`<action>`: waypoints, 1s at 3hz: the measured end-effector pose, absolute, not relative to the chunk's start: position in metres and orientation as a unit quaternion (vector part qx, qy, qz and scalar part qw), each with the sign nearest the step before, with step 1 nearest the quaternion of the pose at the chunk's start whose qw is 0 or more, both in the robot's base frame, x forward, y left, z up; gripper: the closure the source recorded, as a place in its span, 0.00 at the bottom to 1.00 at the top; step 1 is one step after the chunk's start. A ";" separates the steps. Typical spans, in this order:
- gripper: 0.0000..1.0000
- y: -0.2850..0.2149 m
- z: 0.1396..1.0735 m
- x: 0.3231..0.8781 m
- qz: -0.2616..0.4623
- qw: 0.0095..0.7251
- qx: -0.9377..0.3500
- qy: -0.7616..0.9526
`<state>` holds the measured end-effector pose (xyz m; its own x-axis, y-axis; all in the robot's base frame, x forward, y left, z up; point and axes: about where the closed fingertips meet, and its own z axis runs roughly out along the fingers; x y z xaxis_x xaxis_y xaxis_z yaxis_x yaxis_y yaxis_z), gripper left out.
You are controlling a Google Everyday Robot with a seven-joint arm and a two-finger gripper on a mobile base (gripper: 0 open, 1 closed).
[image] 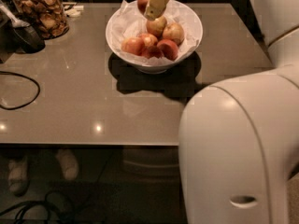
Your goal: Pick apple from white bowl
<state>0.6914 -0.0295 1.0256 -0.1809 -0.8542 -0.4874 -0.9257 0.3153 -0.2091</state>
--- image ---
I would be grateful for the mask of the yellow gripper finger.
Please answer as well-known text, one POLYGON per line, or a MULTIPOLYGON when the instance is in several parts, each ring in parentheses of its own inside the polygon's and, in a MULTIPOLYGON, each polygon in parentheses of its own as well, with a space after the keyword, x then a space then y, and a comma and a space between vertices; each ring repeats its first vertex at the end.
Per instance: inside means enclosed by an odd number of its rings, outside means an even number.
POLYGON ((149 0, 146 5, 144 17, 149 21, 154 21, 161 17, 169 1, 170 0, 149 0))

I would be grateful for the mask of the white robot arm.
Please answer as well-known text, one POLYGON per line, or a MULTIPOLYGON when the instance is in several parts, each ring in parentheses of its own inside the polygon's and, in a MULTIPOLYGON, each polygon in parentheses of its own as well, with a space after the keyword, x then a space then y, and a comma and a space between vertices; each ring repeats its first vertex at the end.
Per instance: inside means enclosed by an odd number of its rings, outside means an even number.
POLYGON ((179 124, 188 224, 289 224, 299 153, 299 0, 250 0, 273 67, 202 89, 179 124))

